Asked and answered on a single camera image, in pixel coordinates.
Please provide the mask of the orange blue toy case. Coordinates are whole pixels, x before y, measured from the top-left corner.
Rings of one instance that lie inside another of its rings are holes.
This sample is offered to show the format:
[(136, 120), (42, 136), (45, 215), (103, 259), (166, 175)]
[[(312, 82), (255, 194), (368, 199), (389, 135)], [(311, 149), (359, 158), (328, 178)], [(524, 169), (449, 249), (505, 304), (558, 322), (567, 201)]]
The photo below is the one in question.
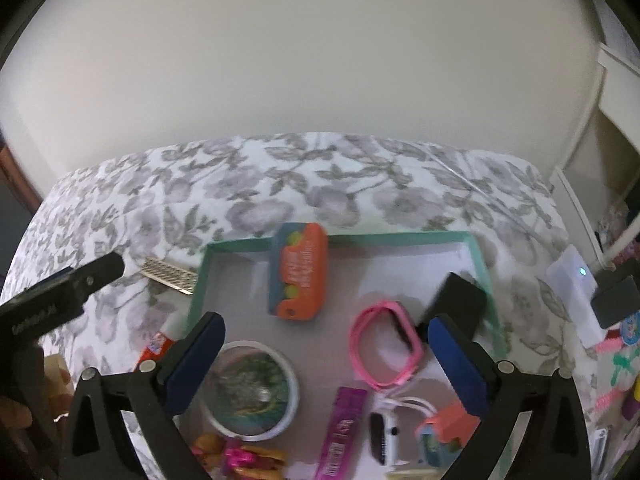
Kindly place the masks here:
[(329, 239), (317, 222), (285, 222), (271, 237), (268, 312), (310, 321), (326, 300)]
[(437, 469), (447, 469), (469, 442), (480, 419), (470, 415), (460, 401), (427, 417), (416, 430), (421, 460)]

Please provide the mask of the pink puppy toy figure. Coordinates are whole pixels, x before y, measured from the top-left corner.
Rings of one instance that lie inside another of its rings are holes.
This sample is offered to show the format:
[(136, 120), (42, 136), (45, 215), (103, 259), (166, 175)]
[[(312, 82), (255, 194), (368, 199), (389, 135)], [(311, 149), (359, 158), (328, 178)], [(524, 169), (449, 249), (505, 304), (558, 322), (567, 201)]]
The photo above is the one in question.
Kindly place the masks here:
[(218, 434), (201, 434), (191, 444), (192, 454), (212, 479), (285, 478), (286, 455)]

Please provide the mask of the pink wrist band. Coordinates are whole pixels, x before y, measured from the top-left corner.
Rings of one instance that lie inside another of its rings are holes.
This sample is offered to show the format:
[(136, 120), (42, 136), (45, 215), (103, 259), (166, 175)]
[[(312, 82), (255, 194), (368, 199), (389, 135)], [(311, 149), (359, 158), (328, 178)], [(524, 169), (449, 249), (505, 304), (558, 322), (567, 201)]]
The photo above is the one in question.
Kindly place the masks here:
[(425, 354), (411, 316), (402, 304), (390, 300), (358, 314), (350, 326), (348, 351), (356, 375), (378, 392), (405, 385)]

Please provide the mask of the black power adapter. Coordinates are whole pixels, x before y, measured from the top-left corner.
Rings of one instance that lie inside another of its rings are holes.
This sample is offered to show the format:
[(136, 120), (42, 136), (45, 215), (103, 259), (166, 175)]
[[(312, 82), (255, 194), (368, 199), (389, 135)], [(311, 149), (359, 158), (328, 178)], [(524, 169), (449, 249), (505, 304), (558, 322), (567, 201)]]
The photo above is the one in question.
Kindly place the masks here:
[(474, 281), (449, 273), (434, 300), (427, 307), (416, 326), (419, 338), (428, 344), (428, 324), (437, 315), (448, 315), (469, 339), (473, 339), (484, 318), (488, 296)]

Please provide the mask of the gold patterned hair comb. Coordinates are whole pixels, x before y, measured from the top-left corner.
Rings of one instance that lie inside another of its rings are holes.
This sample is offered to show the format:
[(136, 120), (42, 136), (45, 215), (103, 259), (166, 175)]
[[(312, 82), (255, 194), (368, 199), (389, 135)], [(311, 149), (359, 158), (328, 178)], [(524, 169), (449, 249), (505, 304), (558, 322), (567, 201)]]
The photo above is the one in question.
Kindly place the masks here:
[(192, 296), (198, 274), (191, 270), (155, 258), (146, 258), (140, 273), (153, 282), (160, 283), (180, 294)]

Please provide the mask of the magenta rectangular packet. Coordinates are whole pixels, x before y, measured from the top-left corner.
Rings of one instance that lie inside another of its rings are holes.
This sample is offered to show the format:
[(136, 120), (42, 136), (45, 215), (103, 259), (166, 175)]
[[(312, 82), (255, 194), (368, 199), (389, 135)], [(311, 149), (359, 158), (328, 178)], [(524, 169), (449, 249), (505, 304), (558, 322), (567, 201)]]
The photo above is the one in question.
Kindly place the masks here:
[(346, 478), (367, 398), (367, 390), (338, 388), (314, 480)]

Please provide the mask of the round blue cartoon sticker tin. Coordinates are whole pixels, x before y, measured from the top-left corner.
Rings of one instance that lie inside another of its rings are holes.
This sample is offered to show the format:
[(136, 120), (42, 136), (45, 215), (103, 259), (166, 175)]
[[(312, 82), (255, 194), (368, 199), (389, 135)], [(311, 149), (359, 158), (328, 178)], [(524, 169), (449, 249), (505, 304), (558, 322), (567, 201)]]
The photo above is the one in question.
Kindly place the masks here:
[(640, 312), (634, 312), (620, 322), (620, 338), (627, 346), (638, 344), (640, 340)]

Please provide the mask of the black charger brick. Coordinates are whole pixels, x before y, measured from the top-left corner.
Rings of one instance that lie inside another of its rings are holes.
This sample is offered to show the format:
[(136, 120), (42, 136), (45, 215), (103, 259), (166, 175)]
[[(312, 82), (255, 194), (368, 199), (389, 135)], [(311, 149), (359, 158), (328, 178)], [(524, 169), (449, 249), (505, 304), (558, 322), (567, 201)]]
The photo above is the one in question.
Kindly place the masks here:
[(608, 328), (639, 311), (639, 261), (627, 260), (614, 271), (596, 275), (597, 290), (591, 307), (601, 328)]

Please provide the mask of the round glitter snow globe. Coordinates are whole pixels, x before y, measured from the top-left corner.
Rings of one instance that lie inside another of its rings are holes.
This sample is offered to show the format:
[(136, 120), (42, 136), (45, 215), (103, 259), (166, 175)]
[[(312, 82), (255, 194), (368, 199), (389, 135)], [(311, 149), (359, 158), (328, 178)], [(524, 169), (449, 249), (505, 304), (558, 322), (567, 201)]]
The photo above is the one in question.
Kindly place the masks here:
[(291, 426), (300, 388), (290, 361), (258, 341), (227, 342), (198, 393), (203, 416), (220, 434), (245, 442), (271, 440)]

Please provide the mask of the white power bank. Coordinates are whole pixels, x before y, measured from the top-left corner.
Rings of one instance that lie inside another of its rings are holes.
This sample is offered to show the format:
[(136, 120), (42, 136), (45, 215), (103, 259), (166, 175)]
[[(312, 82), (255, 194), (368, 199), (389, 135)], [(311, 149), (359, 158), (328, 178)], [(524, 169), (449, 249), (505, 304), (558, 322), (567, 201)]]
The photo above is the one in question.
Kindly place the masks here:
[(546, 271), (547, 283), (560, 298), (582, 345), (600, 344), (605, 330), (591, 307), (598, 284), (575, 246), (568, 245)]

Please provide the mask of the white smart watch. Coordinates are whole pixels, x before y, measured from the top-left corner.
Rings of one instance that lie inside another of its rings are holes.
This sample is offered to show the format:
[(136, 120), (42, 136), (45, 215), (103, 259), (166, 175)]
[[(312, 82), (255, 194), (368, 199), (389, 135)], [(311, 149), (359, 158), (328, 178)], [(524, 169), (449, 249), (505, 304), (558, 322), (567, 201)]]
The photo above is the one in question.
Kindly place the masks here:
[(398, 408), (411, 410), (430, 418), (437, 413), (433, 404), (417, 396), (386, 396), (381, 404), (369, 414), (369, 443), (372, 457), (382, 466), (405, 465), (400, 458), (400, 427), (395, 411)]

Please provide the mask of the teal cardboard box tray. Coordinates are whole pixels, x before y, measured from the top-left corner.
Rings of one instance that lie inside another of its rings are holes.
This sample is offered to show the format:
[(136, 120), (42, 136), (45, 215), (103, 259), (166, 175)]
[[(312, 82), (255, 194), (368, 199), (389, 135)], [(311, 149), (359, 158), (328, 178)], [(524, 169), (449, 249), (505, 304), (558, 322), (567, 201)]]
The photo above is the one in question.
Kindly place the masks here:
[(226, 342), (258, 341), (292, 364), (300, 388), (291, 426), (258, 445), (288, 454), (285, 475), (312, 479), (317, 469), (333, 403), (340, 387), (368, 390), (366, 412), (345, 479), (384, 479), (368, 450), (368, 411), (375, 393), (352, 368), (350, 326), (381, 300), (400, 302), (418, 322), (449, 273), (476, 281), (488, 295), (485, 319), (475, 335), (494, 358), (504, 358), (503, 336), (492, 298), (491, 279), (476, 238), (469, 232), (334, 235), (329, 241), (326, 302), (311, 321), (285, 321), (268, 313), (270, 238), (209, 244), (192, 297), (190, 328), (216, 311), (226, 323)]

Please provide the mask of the floral grey white blanket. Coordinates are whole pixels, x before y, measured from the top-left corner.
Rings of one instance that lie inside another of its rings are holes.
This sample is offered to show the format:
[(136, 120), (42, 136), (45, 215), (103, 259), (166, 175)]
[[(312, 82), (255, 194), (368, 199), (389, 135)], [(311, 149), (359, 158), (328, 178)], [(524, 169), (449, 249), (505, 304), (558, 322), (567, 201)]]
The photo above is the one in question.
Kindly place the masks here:
[(285, 133), (154, 148), (58, 180), (32, 218), (1, 296), (119, 252), (126, 274), (85, 314), (46, 338), (73, 375), (123, 372), (180, 299), (139, 270), (150, 257), (197, 268), (211, 242), (267, 237), (287, 221), (332, 234), (468, 231), (490, 275), (497, 319), (480, 331), (522, 370), (570, 370), (586, 414), (596, 357), (547, 283), (567, 232), (544, 178), (526, 160), (431, 143)]

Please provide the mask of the white wooden shelf unit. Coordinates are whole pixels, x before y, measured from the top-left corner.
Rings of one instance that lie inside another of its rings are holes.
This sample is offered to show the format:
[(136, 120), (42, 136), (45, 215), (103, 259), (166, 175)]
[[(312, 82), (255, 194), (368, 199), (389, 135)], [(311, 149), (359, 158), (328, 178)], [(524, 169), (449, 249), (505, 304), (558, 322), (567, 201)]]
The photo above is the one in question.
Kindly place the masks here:
[(624, 201), (639, 182), (639, 67), (601, 44), (585, 110), (551, 177), (570, 242), (606, 269), (639, 234)]

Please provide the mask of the cream plastic toy frame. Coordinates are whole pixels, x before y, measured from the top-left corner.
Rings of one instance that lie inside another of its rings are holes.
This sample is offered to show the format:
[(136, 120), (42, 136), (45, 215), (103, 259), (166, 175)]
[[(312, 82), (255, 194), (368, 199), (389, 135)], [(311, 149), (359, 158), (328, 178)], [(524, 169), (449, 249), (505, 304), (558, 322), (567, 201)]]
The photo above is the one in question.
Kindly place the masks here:
[(440, 480), (442, 473), (432, 467), (399, 468), (387, 471), (386, 480)]

